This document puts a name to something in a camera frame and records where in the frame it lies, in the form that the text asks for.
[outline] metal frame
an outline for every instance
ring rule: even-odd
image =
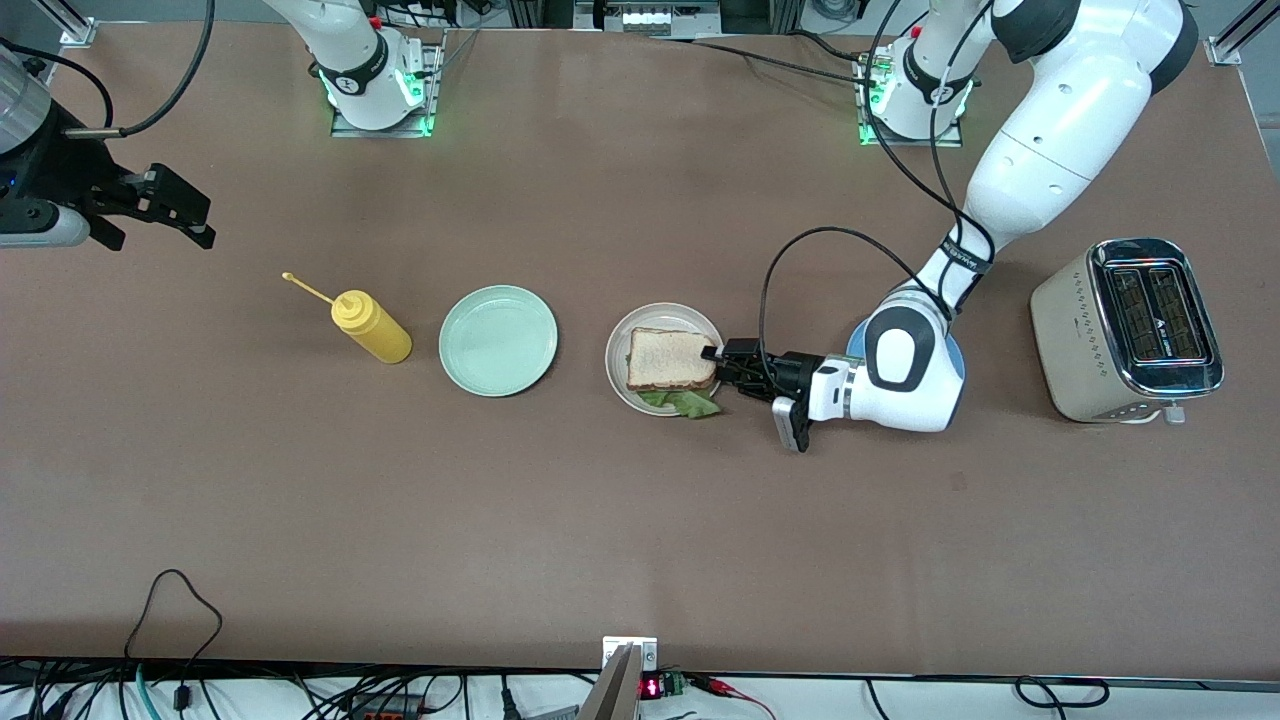
[[[1215,65],[1239,65],[1240,49],[1249,44],[1271,20],[1280,15],[1280,0],[1258,0],[1244,9],[1222,32],[1206,42],[1208,59]]]
[[[97,20],[86,18],[69,0],[31,0],[54,24],[61,28],[61,44],[69,47],[88,47],[97,35]]]
[[[613,651],[605,650],[608,662],[582,701],[577,720],[636,720],[640,716],[640,680],[645,662],[657,664],[654,638],[605,638],[621,641]]]

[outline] yellow squeeze bottle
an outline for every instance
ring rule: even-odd
[[[333,318],[333,323],[383,363],[388,365],[399,363],[408,357],[410,351],[413,350],[413,341],[404,332],[404,328],[399,327],[399,323],[388,315],[387,310],[383,310],[383,306],[367,292],[348,290],[335,300],[329,300],[293,277],[293,273],[284,273],[283,277],[329,302],[329,316]]]

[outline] black cable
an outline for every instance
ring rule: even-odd
[[[876,706],[876,712],[879,714],[881,720],[888,720],[888,714],[884,712],[884,706],[879,703],[879,696],[876,694],[876,685],[870,682],[869,678],[865,680],[865,683],[867,683],[867,689],[872,693],[872,705]]]
[[[915,26],[918,26],[918,24],[920,24],[920,20],[923,20],[927,17],[929,17],[929,12],[928,10],[920,13],[920,17],[915,18],[914,20],[911,20],[911,24],[909,24],[905,28],[902,28],[902,32],[900,32],[899,35],[902,36],[902,35],[906,35],[906,33],[911,32],[911,28],[915,27]]]
[[[97,94],[102,96],[102,113],[106,117],[106,119],[102,120],[102,127],[111,127],[111,123],[115,122],[115,104],[111,101],[111,92],[106,88],[105,85],[102,85],[102,81],[99,79],[99,77],[95,76],[92,70],[77,63],[76,60],[68,60],[67,58],[63,58],[60,55],[54,55],[52,53],[45,53],[44,50],[27,47],[26,45],[18,45],[17,42],[10,42],[3,37],[0,37],[0,45],[4,45],[13,53],[22,53],[23,55],[31,55],[32,58],[40,58],[41,60],[47,60],[58,65],[64,65],[84,76],[84,79],[93,83],[93,87],[97,88]]]
[[[124,705],[124,683],[129,682],[129,661],[120,661],[120,683],[115,688],[115,698],[120,703],[122,720],[129,720],[129,708]]]
[[[945,65],[947,69],[945,70],[945,74],[950,74],[951,67],[955,64],[956,58],[960,56],[960,49],[964,47],[964,44],[969,40],[969,36],[973,35],[973,31],[978,28],[978,23],[982,22],[983,15],[986,15],[987,12],[991,10],[992,5],[993,5],[993,1],[988,0],[987,4],[983,5],[982,9],[978,10],[978,14],[974,15],[973,22],[969,23],[969,27],[964,31],[964,35],[960,36],[960,41],[956,42],[955,49],[951,50],[951,56],[947,58],[947,64]],[[963,222],[964,219],[961,218],[960,211],[955,210],[955,208],[956,208],[956,199],[955,199],[955,195],[951,193],[951,184],[947,183],[947,176],[946,176],[946,173],[942,172],[942,160],[938,158],[938,138],[937,138],[936,135],[933,135],[933,128],[934,128],[934,123],[937,123],[937,119],[938,119],[938,104],[934,102],[933,104],[933,109],[929,110],[929,155],[932,155],[932,158],[933,158],[933,170],[938,176],[938,184],[942,186],[942,195],[946,196],[947,204],[950,204],[951,208],[954,209],[952,217],[955,218],[955,223],[956,223],[956,246],[959,246],[959,247],[963,249],[964,247],[964,245],[963,245],[964,243],[964,222]],[[996,245],[995,245],[995,242],[992,242],[989,234],[983,233],[983,238],[986,238],[986,241],[987,241],[987,261],[992,263],[992,261],[996,260]],[[942,266],[942,272],[938,273],[938,293],[940,295],[945,295],[946,293],[946,284],[943,284],[943,283],[946,283],[946,279],[947,279],[947,270],[950,270],[951,265],[954,265],[954,264],[955,264],[955,261],[948,258],[946,265]],[[963,292],[956,299],[956,307],[957,309],[964,302],[964,299],[965,299],[966,295],[968,295],[968,292]]]
[[[525,720],[520,714],[520,707],[516,705],[515,696],[511,694],[511,687],[507,685],[507,674],[502,674],[502,720]]]
[[[329,708],[338,711],[349,711],[351,701],[353,701],[353,698],[357,694],[366,692],[375,692],[379,684],[394,679],[396,674],[397,670],[393,667],[390,670],[383,670],[381,673],[376,673],[372,675],[364,675],[351,688],[347,688],[346,691],[339,691],[325,698],[323,702],[320,702],[319,703],[320,712],[316,712],[315,710],[307,711],[307,714],[302,716],[302,720],[310,720],[312,716],[315,716],[317,720],[324,720],[324,712],[328,712]]]
[[[865,83],[865,81],[863,81],[860,78],[855,78],[854,76],[842,76],[840,73],[832,73],[832,72],[828,72],[828,70],[819,70],[818,68],[810,68],[810,67],[806,67],[806,65],[797,65],[795,63],[787,63],[786,60],[778,60],[777,58],[769,58],[768,55],[758,55],[758,54],[751,53],[749,50],[739,50],[737,47],[728,47],[726,45],[714,45],[712,42],[692,42],[691,45],[695,45],[698,47],[710,47],[712,50],[719,50],[722,53],[732,53],[733,55],[741,55],[742,58],[749,58],[751,60],[759,60],[762,63],[768,63],[771,65],[777,65],[780,68],[787,68],[788,70],[796,70],[796,72],[800,72],[800,73],[809,73],[809,74],[818,76],[818,77],[824,77],[824,78],[831,78],[831,79],[838,79],[841,82],[850,82],[850,83],[854,83],[854,85]]]
[[[849,63],[856,63],[858,61],[858,54],[856,53],[845,53],[844,50],[837,50],[836,47],[832,47],[832,45],[829,42],[827,42],[826,40],[823,40],[823,37],[820,35],[815,33],[815,32],[809,32],[806,29],[794,29],[794,31],[788,32],[787,35],[794,35],[794,36],[797,36],[797,37],[804,37],[806,40],[812,40],[814,44],[818,45],[818,47],[822,47],[822,50],[824,53],[827,53],[828,55],[833,55],[836,58],[840,58],[841,60],[846,60]]]
[[[88,693],[88,700],[84,701],[84,706],[76,712],[72,720],[82,720],[83,717],[88,717],[88,712],[93,707],[93,701],[97,700],[97,693],[102,692],[102,688],[106,687],[106,682],[109,678],[110,675],[102,675],[102,679],[99,680],[96,685],[93,685],[93,692]]]
[[[778,382],[773,377],[773,370],[769,368],[769,363],[767,361],[768,355],[765,354],[765,350],[764,350],[764,316],[765,316],[765,310],[768,309],[768,301],[769,301],[769,281],[773,279],[773,269],[778,266],[778,261],[782,260],[782,256],[786,255],[787,250],[791,250],[791,247],[795,246],[801,240],[804,240],[806,237],[810,237],[810,236],[814,236],[814,234],[818,234],[818,233],[822,233],[822,232],[840,232],[840,233],[845,233],[845,234],[851,234],[851,236],[856,237],[858,240],[861,240],[863,242],[870,245],[876,250],[879,250],[881,252],[883,252],[884,256],[887,256],[890,260],[893,261],[893,264],[896,264],[899,268],[901,268],[902,272],[906,273],[906,275],[909,278],[911,278],[915,282],[915,284],[918,284],[920,287],[920,290],[924,291],[924,293],[929,296],[931,300],[933,300],[934,305],[938,306],[938,310],[942,311],[943,316],[946,316],[948,320],[951,319],[951,313],[950,313],[950,310],[947,310],[946,302],[943,302],[943,300],[941,297],[938,297],[938,295],[936,292],[933,292],[932,290],[929,290],[928,287],[925,287],[925,284],[923,282],[920,282],[920,278],[915,274],[915,270],[913,270],[910,265],[908,265],[906,263],[904,263],[902,259],[897,256],[897,254],[895,254],[892,250],[890,250],[888,247],[886,247],[884,245],[882,245],[874,237],[872,237],[872,236],[869,236],[869,234],[867,234],[864,232],[859,232],[859,231],[855,231],[855,229],[851,229],[851,228],[842,228],[842,227],[838,227],[838,225],[822,225],[822,227],[809,228],[809,229],[804,231],[803,233],[800,233],[800,234],[795,236],[794,238],[791,238],[786,245],[782,246],[781,250],[778,250],[778,254],[773,256],[773,261],[769,263],[769,269],[764,273],[764,287],[760,288],[760,327],[759,327],[759,336],[760,337],[759,337],[759,343],[760,343],[760,360],[763,361],[762,366],[764,368],[764,375],[768,378],[769,384],[772,384],[773,388],[776,391],[778,391],[778,393],[785,395],[787,397],[791,397],[792,400],[795,400],[795,397],[792,397],[791,395],[783,392],[783,389],[781,387],[778,387]]]
[[[884,29],[888,27],[890,18],[893,17],[893,12],[897,10],[897,6],[901,3],[902,3],[902,0],[893,0],[893,3],[888,6],[888,10],[884,13],[884,19],[881,20],[879,28],[876,29],[876,36],[872,38],[872,47],[870,47],[870,51],[867,53],[867,61],[865,61],[865,65],[863,68],[864,77],[868,78],[868,81],[872,77],[872,68],[876,64],[876,49],[879,46],[881,38],[884,37]],[[882,137],[883,128],[879,124],[879,118],[877,118],[876,114],[872,111],[872,90],[870,90],[870,82],[865,82],[863,85],[863,105],[867,109],[867,122],[872,126],[872,131],[876,133],[876,140],[878,141],[877,143],[881,146],[881,149],[884,150],[884,154],[888,155],[888,159],[893,163],[893,165],[897,167],[897,169],[904,176],[906,176],[906,178],[909,181],[911,181],[911,184],[914,184],[915,187],[918,187],[922,192],[924,192],[925,195],[928,195],[929,197],[932,197],[936,202],[938,202],[940,205],[942,205],[947,210],[951,210],[954,214],[959,213],[959,215],[961,218],[964,218],[965,220],[968,220],[969,224],[972,224],[973,227],[978,228],[978,232],[980,232],[983,237],[986,237],[988,241],[991,241],[991,233],[987,232],[987,228],[984,228],[980,223],[978,223],[978,220],[974,220],[973,218],[970,218],[964,210],[961,210],[960,208],[956,208],[954,202],[947,202],[946,197],[942,197],[941,195],[938,195],[937,192],[934,192],[934,190],[932,187],[929,187],[928,184],[925,184],[924,181],[922,181],[920,178],[918,178],[915,176],[915,173],[913,173],[911,169],[908,168],[906,164],[904,164],[901,159],[899,159],[897,154],[893,152],[893,149],[890,147],[890,145],[887,142],[884,142],[884,138]],[[929,128],[929,132],[931,133],[933,132],[932,127]]]
[[[1023,692],[1023,683],[1030,683],[1030,684],[1038,687],[1041,691],[1044,692],[1044,696],[1048,697],[1048,702],[1042,702],[1042,701],[1037,701],[1037,700],[1032,700],[1032,698],[1027,697],[1027,693]],[[1111,700],[1111,685],[1108,685],[1106,680],[1073,683],[1073,684],[1083,684],[1083,685],[1087,685],[1087,687],[1091,687],[1091,688],[1102,688],[1102,697],[1098,697],[1097,700],[1088,700],[1088,701],[1062,702],[1061,700],[1057,698],[1057,696],[1053,693],[1053,689],[1050,688],[1048,684],[1044,680],[1041,680],[1039,678],[1036,678],[1033,675],[1020,675],[1016,679],[1014,679],[1014,692],[1018,693],[1018,700],[1025,702],[1027,705],[1029,705],[1032,707],[1038,707],[1041,710],[1055,710],[1055,711],[1057,711],[1059,720],[1066,720],[1066,710],[1068,708],[1070,708],[1070,710],[1088,710],[1091,707],[1098,707],[1100,705],[1103,705],[1108,700]]]
[[[436,678],[439,678],[439,675],[433,675],[431,680],[428,680],[426,685],[430,688],[431,687],[431,682],[434,682]],[[454,702],[458,701],[458,697],[462,697],[463,698],[462,702],[463,702],[463,705],[466,705],[467,703],[467,700],[466,700],[467,684],[468,684],[467,683],[467,675],[466,674],[458,674],[458,689],[457,689],[457,692],[453,693],[453,697],[451,697],[444,705],[442,705],[439,707],[424,707],[422,708],[422,714],[424,715],[434,715],[436,712],[447,710],[451,706],[453,706]],[[424,706],[426,703],[426,691],[422,691],[422,703],[424,703]]]
[[[54,689],[54,685],[58,684],[58,682],[59,682],[58,674],[63,671],[63,669],[61,669],[63,665],[64,665],[63,661],[55,661],[50,666],[49,674],[45,675],[44,684],[40,684],[40,680],[37,678],[36,684],[38,685],[38,688],[36,688],[35,707],[33,707],[33,710],[31,712],[28,712],[28,715],[27,715],[28,717],[35,717],[36,720],[42,720],[45,717],[45,698],[47,698],[50,696],[50,693]],[[65,665],[68,667],[70,667],[72,664],[70,662],[65,662]],[[50,710],[55,710],[56,705],[58,703],[55,703],[54,706],[51,706]]]
[[[311,688],[307,687],[306,680],[302,679],[302,675],[300,675],[296,669],[293,670],[293,679],[297,682],[298,688],[301,688],[302,692],[305,692],[307,694],[307,702],[311,703],[311,710],[315,711],[315,714],[319,715],[320,717],[324,717],[323,715],[320,715],[320,706],[316,705],[315,696],[311,694]]]
[[[178,711],[178,719],[183,720],[187,710],[187,703],[191,702],[191,689],[187,687],[187,676],[191,673],[191,666],[196,662],[196,660],[200,659],[200,655],[205,652],[205,648],[212,644],[212,642],[218,639],[219,633],[223,632],[223,614],[216,607],[214,607],[214,603],[205,600],[205,596],[200,594],[200,592],[196,591],[196,585],[191,583],[191,578],[188,578],[186,573],[178,570],[177,568],[169,568],[166,570],[161,570],[151,580],[151,589],[147,591],[147,600],[146,602],[142,603],[142,614],[138,615],[138,621],[133,624],[133,629],[129,630],[129,637],[124,641],[125,660],[133,660],[133,656],[131,655],[131,650],[133,648],[133,641],[137,639],[138,632],[142,629],[142,623],[146,621],[147,619],[147,612],[151,610],[151,601],[155,598],[156,588],[160,585],[160,580],[163,580],[165,575],[177,575],[183,582],[183,584],[187,585],[187,592],[191,593],[191,597],[196,598],[196,602],[204,605],[210,612],[214,614],[214,618],[218,620],[218,624],[214,626],[214,632],[209,634],[209,638],[204,643],[201,643],[200,647],[196,648],[196,652],[191,653],[191,657],[187,659],[187,662],[183,664],[182,666],[182,673],[178,674],[178,688],[174,691],[174,700],[175,701],[178,701],[178,698],[184,698],[184,700],[182,703],[174,702],[174,708]]]
[[[209,712],[214,716],[214,720],[223,720],[223,716],[218,714],[218,706],[214,705],[214,697],[209,694],[209,685],[205,684],[205,679],[200,679],[200,692],[205,696],[205,705],[209,706]]]
[[[396,696],[399,692],[403,691],[406,693],[406,697],[407,697],[408,696],[408,685],[413,680],[416,680],[416,679],[417,679],[416,676],[401,678],[399,680],[397,680],[397,683],[394,685],[392,685],[390,691],[383,689],[381,693],[379,693],[379,694],[385,693],[387,697],[384,697],[381,705],[378,706],[378,710],[374,712],[374,717],[381,717],[383,712],[387,710],[387,706],[390,705],[393,700],[396,700]],[[430,680],[428,680],[426,682],[426,688],[422,691],[422,703],[424,703],[424,706],[426,705],[426,693],[428,693],[428,691],[431,689],[431,683],[434,683],[434,682],[435,682],[435,678],[431,678]],[[404,703],[404,707],[406,707],[406,710],[408,710],[408,703],[407,702]]]
[[[31,680],[31,707],[27,708],[27,717],[37,717],[36,708],[42,707],[44,698],[41,697],[41,691],[40,691],[40,676],[44,673],[45,673],[45,662],[40,661],[40,665],[36,667],[36,675]]]
[[[191,86],[191,81],[196,77],[196,70],[200,69],[200,63],[205,59],[205,51],[209,50],[209,38],[214,33],[214,4],[215,0],[205,0],[205,26],[200,31],[200,41],[196,44],[196,53],[192,55],[191,63],[187,65],[187,72],[183,73],[182,79],[178,81],[178,87],[174,88],[173,94],[169,95],[169,99],[165,100],[155,113],[151,113],[147,119],[138,124],[120,128],[119,137],[138,135],[140,132],[159,123],[160,119],[168,115],[169,110],[173,110],[174,105],[182,100],[182,95],[187,92],[187,88]]]

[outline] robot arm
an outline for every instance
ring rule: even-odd
[[[374,29],[357,0],[264,0],[302,36],[332,102],[360,129],[384,129],[426,102],[422,44]],[[111,159],[8,49],[0,46],[0,249],[69,247],[92,237],[120,250],[106,218],[170,225],[204,249],[209,199],[169,168],[132,173]]]
[[[374,29],[357,0],[262,0],[302,36],[330,101],[360,129],[403,120],[426,97],[407,78],[425,77],[422,41]]]
[[[884,101],[873,108],[891,131],[928,137],[955,118],[992,35],[1014,61],[1032,61],[1032,90],[987,147],[964,204],[991,246],[961,219],[918,273],[929,292],[915,282],[899,286],[859,325],[845,355],[805,356],[814,366],[809,377],[788,375],[783,383],[774,374],[778,382],[754,388],[773,402],[780,434],[794,450],[808,446],[809,424],[818,420],[865,419],[916,432],[950,425],[964,388],[951,319],[995,252],[1042,229],[1084,192],[1198,41],[1180,0],[997,0],[991,6],[993,32],[973,33],[950,69],[952,50],[987,5],[943,4],[918,40],[893,42],[893,77]],[[938,120],[931,128],[934,104]],[[760,357],[753,343],[731,341],[705,356],[722,365],[722,380],[741,387],[744,378],[762,377],[760,365],[778,361]]]

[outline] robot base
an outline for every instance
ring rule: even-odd
[[[412,38],[410,42],[415,50],[410,60],[410,72],[394,72],[397,73],[396,81],[403,90],[406,100],[419,102],[419,105],[410,110],[401,122],[388,128],[357,128],[338,111],[338,104],[334,101],[333,91],[328,87],[328,83],[321,83],[325,86],[326,92],[329,92],[329,106],[333,110],[333,120],[329,126],[330,137],[431,137],[431,133],[435,131],[435,113],[440,101],[440,68],[444,64],[444,41],[442,40],[439,45],[430,45]],[[421,49],[421,60],[417,59],[419,54],[416,50],[419,47]],[[413,73],[422,73],[425,77],[419,78]]]
[[[852,69],[855,78],[860,79],[867,74],[867,68],[863,65],[863,63],[852,63]],[[879,101],[877,99],[877,94],[882,91],[882,85],[881,82],[878,82],[877,74],[878,73],[874,72],[872,73],[872,102]],[[973,86],[970,83],[970,87],[965,90],[965,100],[968,100],[968,95],[972,88]],[[934,141],[938,147],[960,147],[964,145],[964,135],[960,132],[959,118],[964,117],[965,100],[960,101],[960,114],[956,117],[956,120],[951,123],[951,126],[947,127],[947,129],[942,131],[942,133],[940,133],[937,140]],[[923,146],[923,147],[929,146],[928,138],[901,136],[890,129],[888,127],[886,127],[883,122],[877,123],[876,127],[872,127],[870,119],[868,119],[867,117],[867,104],[863,101],[863,90],[860,85],[854,86],[854,104],[858,108],[859,145],[876,145],[881,142],[881,140],[883,138],[884,145],[906,145],[906,146]],[[876,137],[877,132],[879,132],[881,137]]]

